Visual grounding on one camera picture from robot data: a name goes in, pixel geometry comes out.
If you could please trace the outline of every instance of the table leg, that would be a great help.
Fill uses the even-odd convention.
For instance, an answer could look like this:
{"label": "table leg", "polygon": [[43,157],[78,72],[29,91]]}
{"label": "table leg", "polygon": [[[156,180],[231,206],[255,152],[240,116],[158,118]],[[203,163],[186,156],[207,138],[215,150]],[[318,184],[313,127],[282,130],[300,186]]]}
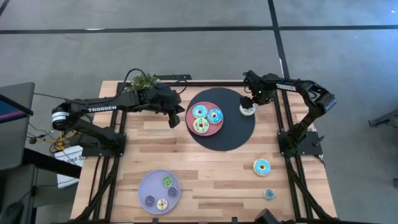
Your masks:
{"label": "table leg", "polygon": [[46,156],[31,149],[24,150],[24,157],[22,164],[33,164],[39,169],[45,169],[57,174],[67,175],[69,177],[79,178],[81,167],[70,164],[68,162],[60,161],[56,158]]}

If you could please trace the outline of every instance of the wooden plank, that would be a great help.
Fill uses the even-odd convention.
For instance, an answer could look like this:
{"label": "wooden plank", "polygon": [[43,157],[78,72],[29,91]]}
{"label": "wooden plank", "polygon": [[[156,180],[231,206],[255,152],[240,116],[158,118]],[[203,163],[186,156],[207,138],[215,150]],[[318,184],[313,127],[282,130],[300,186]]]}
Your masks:
{"label": "wooden plank", "polygon": [[[116,85],[117,81],[103,82],[100,96],[114,96]],[[181,94],[181,105],[187,107],[198,92],[206,89],[209,88],[189,87]],[[247,95],[243,88],[231,89]],[[294,93],[288,93],[288,96],[293,119],[297,122],[305,116],[307,107],[301,96]],[[281,95],[279,103],[285,118]],[[166,116],[150,111],[127,114],[127,144],[119,165],[112,222],[151,222],[152,218],[159,218],[160,222],[230,222],[231,217],[251,222],[264,208],[270,209],[279,220],[294,218],[285,162],[276,138],[279,127],[274,105],[257,107],[256,127],[251,138],[245,145],[228,152],[212,151],[197,144],[187,131],[185,115],[179,116],[182,122],[170,129]],[[109,126],[110,117],[110,112],[96,113],[95,124]],[[267,177],[259,177],[252,170],[253,162],[258,158],[267,159],[271,164],[272,171]],[[335,216],[323,164],[312,156],[303,156],[302,160],[309,191],[326,212]],[[96,158],[87,158],[83,165],[71,218],[77,217],[87,206],[95,163]],[[98,185],[100,167],[95,186]],[[181,185],[179,203],[165,215],[147,213],[138,200],[139,183],[154,169],[171,170]],[[265,189],[275,191],[273,201],[264,199]],[[104,196],[102,217],[106,199]],[[303,211],[301,197],[299,203]]]}

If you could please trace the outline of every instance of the green plant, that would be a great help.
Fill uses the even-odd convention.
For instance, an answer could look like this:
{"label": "green plant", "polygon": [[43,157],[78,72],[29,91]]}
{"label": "green plant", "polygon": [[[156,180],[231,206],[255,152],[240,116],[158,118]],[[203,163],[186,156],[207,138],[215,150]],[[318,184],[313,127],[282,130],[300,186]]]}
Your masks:
{"label": "green plant", "polygon": [[141,90],[144,88],[150,88],[153,84],[157,84],[160,80],[157,79],[154,73],[147,74],[148,79],[144,75],[134,75],[131,80],[130,90]]}

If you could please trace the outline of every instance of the gray floor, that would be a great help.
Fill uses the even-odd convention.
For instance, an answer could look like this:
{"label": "gray floor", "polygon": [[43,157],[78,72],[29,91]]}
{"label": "gray floor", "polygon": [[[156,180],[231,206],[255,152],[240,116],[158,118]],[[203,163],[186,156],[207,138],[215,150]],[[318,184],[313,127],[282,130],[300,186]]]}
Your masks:
{"label": "gray floor", "polygon": [[[275,8],[281,26],[398,24],[394,0],[277,0]],[[0,17],[0,29],[271,24],[265,0],[11,0]],[[312,79],[338,99],[316,127],[326,135],[326,171],[344,220],[396,223],[397,133],[371,129],[368,119],[398,108],[397,39],[398,30],[282,32],[291,77]],[[2,86],[33,81],[36,92],[96,97],[103,80],[121,80],[132,67],[195,79],[282,74],[272,31],[0,35]],[[50,129],[59,103],[35,96],[31,122]],[[29,147],[48,154],[47,145]],[[55,175],[39,179],[53,184]],[[37,223],[67,220],[75,189],[41,192],[59,204],[40,207]]]}

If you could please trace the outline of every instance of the small donut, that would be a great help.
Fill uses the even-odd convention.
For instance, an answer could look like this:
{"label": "small donut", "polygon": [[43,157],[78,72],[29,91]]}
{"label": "small donut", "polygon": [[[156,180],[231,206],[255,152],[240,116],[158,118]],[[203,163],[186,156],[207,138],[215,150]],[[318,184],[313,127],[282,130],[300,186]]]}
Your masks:
{"label": "small donut", "polygon": [[207,108],[203,105],[196,105],[193,108],[192,113],[194,118],[206,118]]}
{"label": "small donut", "polygon": [[178,194],[178,190],[176,187],[173,186],[173,187],[167,189],[167,195],[170,198],[174,198],[175,196],[177,196],[177,194]]}
{"label": "small donut", "polygon": [[242,105],[239,106],[239,110],[240,112],[245,115],[245,116],[251,116],[254,114],[254,112],[256,111],[256,107],[253,105],[253,107],[250,107],[248,109],[244,109],[242,107]]}
{"label": "small donut", "polygon": [[163,178],[163,186],[165,187],[170,187],[171,185],[173,185],[173,178],[169,177],[169,176],[165,176]]}
{"label": "small donut", "polygon": [[193,129],[199,133],[206,133],[210,128],[209,122],[205,118],[198,118],[193,122]]}
{"label": "small donut", "polygon": [[167,208],[167,200],[166,199],[160,199],[157,201],[156,203],[156,207],[157,209],[159,209],[160,211],[163,211]]}
{"label": "small donut", "polygon": [[257,175],[264,177],[271,171],[271,165],[265,159],[258,159],[254,161],[253,169]]}
{"label": "small donut", "polygon": [[211,124],[218,124],[222,119],[223,119],[223,113],[221,112],[220,109],[214,108],[209,110],[209,113],[207,114],[207,120]]}
{"label": "small donut", "polygon": [[155,197],[153,195],[148,195],[145,198],[145,204],[147,204],[148,207],[152,207],[155,204]]}
{"label": "small donut", "polygon": [[275,192],[271,189],[267,189],[264,191],[264,197],[267,200],[273,200],[275,198]]}

